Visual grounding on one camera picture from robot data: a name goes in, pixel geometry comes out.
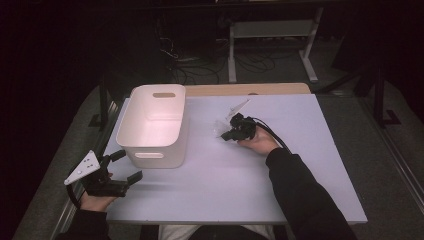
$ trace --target white plastic bin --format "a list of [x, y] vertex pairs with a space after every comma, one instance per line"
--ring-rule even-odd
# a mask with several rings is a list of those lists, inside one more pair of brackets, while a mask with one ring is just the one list
[[133, 90], [116, 136], [139, 168], [176, 168], [185, 158], [185, 87], [143, 85]]

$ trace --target sleeve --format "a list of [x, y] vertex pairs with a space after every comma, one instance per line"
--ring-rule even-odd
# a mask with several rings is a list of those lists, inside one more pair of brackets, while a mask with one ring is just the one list
[[328, 192], [297, 154], [274, 149], [266, 159], [278, 204], [297, 240], [356, 239]]
[[68, 231], [59, 234], [56, 240], [109, 240], [106, 215], [105, 212], [77, 210]]

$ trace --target black cable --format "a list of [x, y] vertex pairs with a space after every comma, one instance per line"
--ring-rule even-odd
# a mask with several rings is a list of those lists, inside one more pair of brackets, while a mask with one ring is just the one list
[[281, 147], [283, 147], [283, 148], [285, 148], [290, 154], [292, 154], [291, 153], [291, 151], [290, 151], [290, 149], [287, 147], [287, 145], [284, 143], [284, 141], [280, 138], [280, 137], [278, 137], [277, 136], [277, 134], [275, 134], [272, 130], [271, 130], [271, 128], [269, 128], [269, 127], [266, 127], [265, 125], [263, 125], [262, 123], [256, 123], [256, 125], [257, 126], [259, 126], [260, 128], [262, 128], [263, 130], [265, 130], [265, 131], [267, 131], [269, 134], [271, 134], [271, 136], [272, 137], [274, 137], [275, 138], [275, 140], [277, 140], [277, 142], [278, 143], [280, 143], [280, 145], [281, 145]]
[[240, 65], [240, 67], [244, 68], [246, 71], [248, 72], [253, 72], [253, 73], [264, 73], [267, 70], [257, 67], [255, 65], [249, 64], [246, 61], [244, 61], [243, 59], [241, 59], [240, 57], [234, 56], [234, 59], [237, 61], [237, 63]]
[[[264, 66], [264, 69], [266, 70], [266, 71], [268, 71], [268, 70], [272, 70], [272, 69], [274, 69], [275, 68], [275, 61], [274, 60], [272, 60], [272, 59], [269, 59], [269, 58], [262, 58], [261, 60], [258, 60], [258, 59], [255, 59], [254, 57], [253, 57], [253, 55], [254, 54], [246, 54], [246, 58], [247, 59], [249, 59], [249, 61], [251, 61], [252, 63], [261, 63], [263, 66]], [[270, 62], [271, 62], [271, 66], [268, 66], [266, 63], [265, 63], [265, 61], [266, 60], [269, 60]]]
[[121, 64], [120, 66], [126, 68], [127, 70], [130, 70], [133, 74], [137, 75], [137, 77], [139, 78], [143, 78], [142, 75], [140, 75], [140, 73], [138, 73], [137, 70], [135, 70], [134, 68], [132, 68], [131, 66], [129, 66], [128, 64], [124, 63], [124, 61], [122, 61], [119, 57], [117, 57], [116, 55], [114, 55], [111, 52], [107, 52], [110, 56], [112, 56], [115, 60], [118, 61], [119, 64]]
[[182, 77], [184, 77], [184, 81], [183, 81], [182, 85], [185, 85], [185, 84], [186, 84], [186, 82], [187, 82], [187, 80], [188, 80], [189, 78], [193, 81], [194, 85], [196, 85], [196, 81], [194, 80], [194, 78], [193, 78], [193, 77], [191, 77], [191, 76], [188, 76], [186, 71], [184, 71], [183, 69], [181, 69], [181, 68], [179, 68], [179, 67], [174, 67], [174, 69], [175, 69], [175, 72], [176, 72], [177, 77], [178, 77], [178, 79], [176, 79], [176, 81], [177, 81], [177, 82], [180, 82], [180, 81], [179, 81], [179, 76], [178, 76], [178, 71], [180, 71], [180, 72], [182, 72], [182, 73], [183, 73], [183, 76], [182, 76]]
[[260, 59], [255, 59], [255, 58], [253, 58], [253, 57], [250, 57], [250, 58], [249, 58], [249, 60], [250, 60], [250, 61], [252, 61], [252, 62], [254, 62], [254, 63], [257, 63], [257, 62], [263, 62], [263, 61], [265, 61], [265, 60], [270, 60], [270, 59], [271, 59], [271, 55], [272, 55], [272, 53], [269, 53], [269, 54], [267, 54], [267, 55], [265, 55], [265, 56], [262, 56], [262, 55], [261, 55], [261, 54], [259, 54], [259, 53], [255, 53], [255, 54], [251, 54], [251, 55], [256, 55], [256, 56], [260, 57]]
[[260, 120], [259, 118], [252, 118], [253, 120], [261, 122], [263, 125], [265, 125], [267, 128], [271, 129], [264, 121]]
[[180, 80], [178, 79], [178, 72], [175, 71], [175, 74], [174, 74], [174, 70], [171, 69], [171, 75], [172, 75], [172, 79], [174, 79], [175, 83], [180, 84]]
[[294, 55], [297, 55], [298, 53], [297, 53], [297, 51], [293, 51], [293, 52], [291, 52], [291, 53], [288, 53], [288, 54], [286, 54], [286, 55], [284, 55], [284, 56], [282, 56], [282, 57], [273, 57], [272, 55], [270, 56], [270, 58], [271, 59], [275, 59], [275, 60], [277, 60], [277, 59], [284, 59], [284, 58], [289, 58], [289, 57], [292, 57], [292, 56], [294, 56]]
[[187, 76], [187, 78], [184, 80], [183, 85], [186, 85], [187, 80], [191, 80], [193, 82], [193, 85], [197, 85], [196, 80], [192, 76]]
[[68, 193], [69, 199], [74, 204], [74, 206], [78, 209], [81, 208], [81, 203], [75, 197], [74, 189], [72, 188], [72, 184], [66, 185], [66, 192]]
[[[208, 66], [208, 65], [211, 64], [210, 60], [206, 60], [206, 59], [203, 59], [203, 58], [191, 59], [191, 60], [186, 60], [186, 61], [177, 60], [175, 62], [180, 67], [204, 67], [204, 66]], [[198, 63], [198, 62], [200, 62], [199, 65], [191, 65], [191, 66], [188, 65], [188, 64]]]
[[[205, 62], [205, 63], [201, 63], [199, 65], [186, 65], [186, 64], [187, 63], [178, 62], [176, 68], [178, 68], [180, 71], [183, 71], [185, 74], [191, 74], [191, 75], [200, 76], [200, 77], [215, 75], [215, 77], [217, 79], [216, 84], [219, 84], [220, 77], [219, 77], [219, 74], [218, 73], [221, 72], [224, 69], [224, 67], [226, 65], [226, 61], [225, 60], [222, 60], [222, 63], [219, 65], [219, 67], [218, 67], [217, 70], [212, 69], [213, 66], [211, 66], [211, 65], [213, 65], [215, 63], [214, 62], [211, 62], [211, 61]], [[187, 69], [203, 70], [203, 71], [207, 71], [207, 73], [198, 73], [198, 72], [195, 72], [195, 71], [189, 71]]]

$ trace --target cable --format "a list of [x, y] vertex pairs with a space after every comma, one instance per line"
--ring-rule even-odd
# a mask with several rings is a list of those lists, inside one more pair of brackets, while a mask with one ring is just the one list
[[[266, 69], [266, 70], [272, 70], [272, 69], [274, 69], [275, 68], [275, 61], [273, 60], [273, 59], [271, 59], [271, 58], [269, 58], [269, 57], [262, 57], [261, 55], [259, 55], [259, 54], [255, 54], [255, 55], [257, 55], [257, 56], [259, 56], [259, 57], [261, 57], [262, 59], [261, 60], [257, 60], [257, 59], [255, 59], [255, 58], [253, 58], [253, 56], [249, 56], [249, 55], [247, 55], [246, 57], [251, 61], [251, 62], [253, 62], [253, 63], [262, 63], [263, 65], [264, 65], [264, 68]], [[269, 62], [271, 62], [271, 66], [268, 66], [268, 65], [266, 65], [265, 64], [265, 62], [266, 61], [269, 61]]]
[[175, 79], [175, 80], [176, 80], [176, 82], [180, 83], [180, 80], [179, 80], [180, 76], [178, 76], [178, 71], [180, 71], [180, 72], [182, 72], [182, 73], [183, 73], [183, 75], [184, 75], [184, 76], [183, 76], [183, 77], [184, 77], [184, 81], [183, 81], [182, 85], [185, 85], [188, 79], [191, 79], [191, 80], [193, 81], [194, 85], [196, 85], [196, 81], [194, 80], [194, 78], [193, 78], [193, 77], [191, 77], [191, 76], [188, 76], [186, 71], [182, 70], [182, 69], [181, 69], [181, 68], [179, 68], [179, 67], [174, 67], [174, 70], [175, 70], [176, 77], [177, 77], [177, 78]]
[[240, 57], [234, 56], [234, 59], [246, 71], [253, 72], [253, 73], [264, 73], [264, 72], [268, 71], [268, 69], [266, 69], [266, 68], [261, 68], [261, 67], [255, 66], [253, 64], [247, 63], [246, 61], [242, 60]]
[[170, 53], [170, 52], [168, 52], [168, 51], [166, 51], [164, 49], [160, 49], [160, 51], [166, 53], [167, 55], [169, 55], [172, 58], [178, 59], [178, 54], [175, 54], [175, 53], [172, 54], [172, 53]]
[[287, 53], [286, 55], [282, 56], [282, 57], [272, 57], [272, 55], [270, 56], [271, 59], [277, 60], [277, 59], [285, 59], [285, 58], [289, 58], [292, 57], [294, 55], [297, 55], [298, 52], [297, 51], [293, 51], [291, 53]]
[[267, 128], [271, 129], [268, 125], [266, 125], [266, 123], [262, 120], [260, 120], [259, 118], [252, 118], [253, 120], [259, 121], [261, 122], [263, 125], [265, 125]]
[[252, 61], [252, 62], [254, 62], [254, 63], [257, 63], [257, 62], [263, 62], [263, 61], [265, 61], [265, 60], [270, 60], [271, 58], [271, 55], [272, 55], [273, 53], [268, 53], [267, 55], [265, 55], [265, 56], [262, 56], [261, 54], [259, 54], [259, 53], [255, 53], [255, 54], [251, 54], [251, 55], [257, 55], [257, 56], [259, 56], [261, 59], [259, 59], [259, 60], [256, 60], [256, 59], [254, 59], [253, 57], [248, 57], [249, 58], [249, 60], [250, 61]]
[[74, 206], [78, 209], [81, 208], [81, 203], [75, 197], [74, 189], [72, 188], [72, 184], [66, 185], [66, 192], [68, 193], [69, 199], [74, 204]]
[[284, 141], [280, 138], [280, 137], [278, 137], [277, 136], [277, 134], [275, 134], [272, 130], [271, 130], [271, 128], [269, 128], [268, 126], [266, 126], [266, 124], [265, 125], [263, 125], [262, 123], [256, 123], [256, 125], [257, 126], [259, 126], [260, 128], [262, 128], [263, 130], [265, 130], [265, 131], [267, 131], [269, 134], [271, 134], [271, 136], [272, 137], [274, 137], [275, 138], [275, 140], [277, 140], [277, 142], [281, 145], [281, 147], [283, 147], [283, 148], [285, 148], [290, 154], [292, 154], [291, 153], [291, 151], [290, 151], [290, 149], [287, 147], [287, 145], [284, 143]]
[[221, 59], [218, 59], [216, 62], [213, 62], [211, 60], [204, 59], [204, 58], [195, 59], [190, 62], [176, 61], [173, 68], [176, 71], [183, 72], [186, 80], [192, 79], [195, 82], [193, 76], [206, 77], [206, 76], [214, 75], [217, 79], [216, 84], [219, 84], [220, 77], [218, 73], [221, 72], [226, 66], [225, 59], [222, 59], [222, 62], [218, 63], [219, 61], [221, 61]]

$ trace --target hand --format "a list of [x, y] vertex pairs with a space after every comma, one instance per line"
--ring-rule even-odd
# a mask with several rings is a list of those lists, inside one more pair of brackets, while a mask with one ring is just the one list
[[106, 212], [106, 208], [117, 199], [117, 197], [90, 196], [87, 192], [81, 197], [81, 209], [95, 212]]
[[253, 149], [259, 154], [268, 155], [272, 150], [279, 148], [275, 139], [263, 128], [256, 126], [255, 137], [251, 140], [237, 141], [240, 146]]

